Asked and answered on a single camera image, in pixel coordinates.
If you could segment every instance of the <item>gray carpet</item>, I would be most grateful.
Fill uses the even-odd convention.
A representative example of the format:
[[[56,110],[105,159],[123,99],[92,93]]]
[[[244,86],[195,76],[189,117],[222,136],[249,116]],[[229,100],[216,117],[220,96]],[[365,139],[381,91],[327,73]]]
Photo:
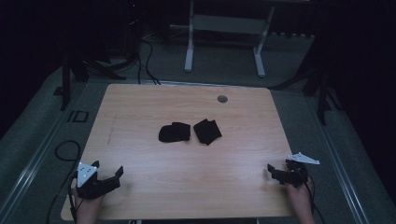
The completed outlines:
[[[195,45],[192,72],[185,73],[183,68],[187,48],[183,36],[170,44],[157,43],[154,37],[151,35],[149,38],[152,39],[148,38],[154,47],[148,68],[163,84],[166,84],[166,81],[174,81],[249,87],[273,86],[294,76],[312,42],[312,39],[305,37],[287,39],[283,36],[269,36],[262,54],[267,76],[259,78],[256,75],[250,48],[230,48],[219,43],[198,40]],[[149,46],[142,45],[142,59],[145,61],[148,55]],[[119,71],[121,76],[127,77],[127,80],[122,82],[136,83],[136,71],[136,66],[126,71]],[[148,78],[145,73],[142,73],[141,77]],[[63,141],[70,139],[79,142],[84,148],[106,86],[116,82],[100,74],[92,74],[87,84],[73,82],[73,101],[68,110],[60,112],[61,98],[52,96],[55,87],[61,85],[60,80],[59,72],[48,78],[26,111],[0,142],[2,164],[0,177],[4,182],[0,186],[2,204],[12,193],[11,190],[30,158],[42,147],[49,149],[48,153],[44,153],[43,162],[37,167],[39,169],[33,173],[29,189],[20,202],[15,202],[15,210],[11,211],[9,223],[45,223],[50,202],[72,165],[72,162],[59,161],[54,155],[54,149]],[[345,189],[340,184],[337,172],[334,171],[329,144],[312,112],[316,107],[317,99],[303,97],[301,94],[303,85],[302,81],[283,91],[272,91],[290,148],[295,153],[303,152],[321,161],[321,165],[308,165],[307,168],[317,187],[315,201],[327,223],[367,223],[364,220],[356,221],[351,212]],[[88,111],[90,113],[88,121],[67,122],[71,110]],[[61,125],[54,127],[54,123],[58,120],[62,121]],[[347,115],[332,106],[332,111],[326,112],[326,120],[328,125],[325,133],[329,134],[333,146],[337,149],[339,159],[353,183],[368,222],[394,222],[396,220],[394,204],[384,191]],[[64,145],[61,151],[65,157],[73,158],[76,155],[76,147],[72,144]],[[65,194],[66,191],[63,189],[53,206],[50,223],[64,223],[60,219],[60,211]],[[318,213],[316,220],[320,223]],[[227,219],[218,223],[225,222],[241,223],[241,220]],[[127,222],[101,221],[100,223]],[[160,223],[182,222],[168,220]],[[297,220],[294,217],[271,217],[260,218],[260,223],[297,223]]]

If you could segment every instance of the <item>crumpled black fabric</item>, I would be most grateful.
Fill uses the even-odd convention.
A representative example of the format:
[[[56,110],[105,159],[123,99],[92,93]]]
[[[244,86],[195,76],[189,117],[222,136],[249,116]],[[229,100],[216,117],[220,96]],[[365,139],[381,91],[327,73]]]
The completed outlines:
[[[189,141],[191,135],[190,129],[190,124],[173,122],[171,125],[165,125],[161,128],[158,139],[165,143]]]
[[[207,119],[193,126],[195,133],[201,143],[207,144],[208,146],[215,141],[217,138],[222,137],[219,130],[218,124],[215,120],[209,121]]]

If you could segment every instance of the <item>human hand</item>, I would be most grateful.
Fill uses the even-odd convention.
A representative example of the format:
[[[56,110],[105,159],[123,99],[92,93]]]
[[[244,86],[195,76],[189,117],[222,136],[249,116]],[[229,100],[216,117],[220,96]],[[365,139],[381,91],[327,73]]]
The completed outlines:
[[[309,178],[307,186],[311,188],[312,181]],[[295,188],[292,184],[285,184],[286,191],[294,212],[301,224],[315,224],[315,220],[311,212],[311,196],[305,185]]]
[[[99,198],[87,200],[78,197],[76,189],[74,189],[75,207],[77,215],[77,224],[94,224],[99,216],[102,201],[105,195]]]

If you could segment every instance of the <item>tabletop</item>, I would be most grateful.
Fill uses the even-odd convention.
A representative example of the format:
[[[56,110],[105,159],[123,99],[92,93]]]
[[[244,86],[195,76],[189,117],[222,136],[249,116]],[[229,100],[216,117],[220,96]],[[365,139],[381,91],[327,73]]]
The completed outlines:
[[[203,119],[215,120],[222,135],[209,146],[192,128]],[[191,139],[159,141],[172,122],[190,124]],[[99,161],[99,179],[124,168],[100,219],[282,217],[293,212],[266,165],[285,169],[289,154],[267,89],[112,84],[81,161]],[[71,219],[67,200],[62,218]]]

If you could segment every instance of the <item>white metal frame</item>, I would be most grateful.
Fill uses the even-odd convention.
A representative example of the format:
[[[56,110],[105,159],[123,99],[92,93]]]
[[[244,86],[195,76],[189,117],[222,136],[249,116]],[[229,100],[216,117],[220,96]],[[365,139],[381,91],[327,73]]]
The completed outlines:
[[[256,62],[258,76],[264,77],[265,72],[264,66],[262,65],[262,46],[264,45],[265,37],[267,37],[268,28],[274,15],[274,11],[275,7],[271,7],[266,20],[195,15],[194,0],[190,0],[189,45],[187,46],[184,70],[186,72],[190,72],[192,70],[194,30],[233,32],[261,36],[259,45],[253,48],[253,55]]]

